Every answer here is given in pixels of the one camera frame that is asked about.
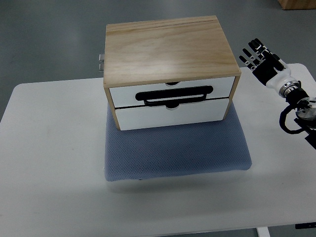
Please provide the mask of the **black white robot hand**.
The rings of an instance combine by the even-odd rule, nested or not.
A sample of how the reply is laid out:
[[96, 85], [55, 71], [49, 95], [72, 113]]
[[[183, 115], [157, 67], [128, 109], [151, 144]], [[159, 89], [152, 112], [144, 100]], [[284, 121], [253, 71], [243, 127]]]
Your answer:
[[288, 65], [258, 38], [249, 42], [248, 46], [251, 51], [243, 48], [243, 55], [239, 56], [239, 59], [261, 84], [274, 89], [283, 98], [289, 92], [301, 87], [300, 82], [291, 76]]

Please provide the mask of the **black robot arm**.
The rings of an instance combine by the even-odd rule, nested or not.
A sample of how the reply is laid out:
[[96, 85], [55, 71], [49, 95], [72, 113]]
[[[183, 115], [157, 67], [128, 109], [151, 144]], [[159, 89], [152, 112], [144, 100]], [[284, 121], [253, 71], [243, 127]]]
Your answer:
[[[289, 104], [279, 117], [279, 125], [283, 131], [288, 134], [299, 134], [306, 132], [308, 135], [305, 140], [313, 147], [316, 147], [316, 99], [310, 97], [304, 89], [301, 88], [301, 82], [290, 81], [280, 89], [281, 97], [285, 98]], [[297, 130], [290, 130], [286, 126], [286, 117], [292, 111], [295, 111], [296, 118], [294, 122], [300, 127]]]

